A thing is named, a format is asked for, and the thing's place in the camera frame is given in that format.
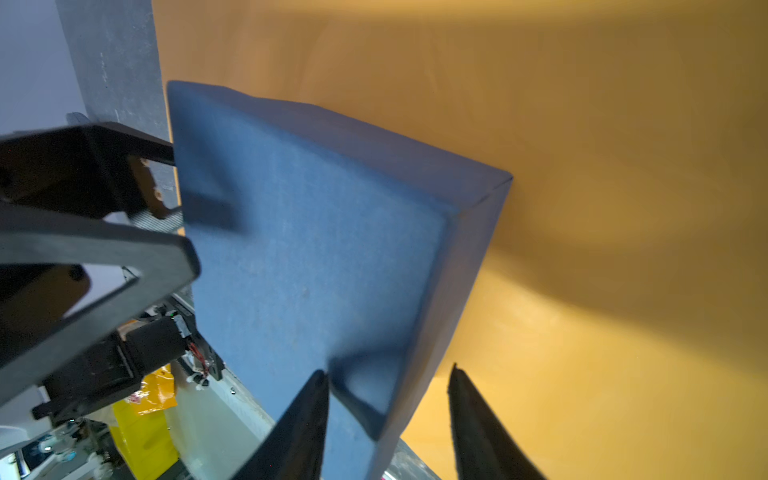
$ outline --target black metal bracket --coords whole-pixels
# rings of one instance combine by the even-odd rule
[[[4,364],[0,404],[200,274],[184,237],[0,204],[0,264],[30,263],[129,265],[140,276],[63,319],[52,334]]]

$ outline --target yellow backdrop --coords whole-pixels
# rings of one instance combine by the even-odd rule
[[[768,2],[154,0],[164,80],[515,175],[404,439],[466,369],[552,480],[768,478]]]

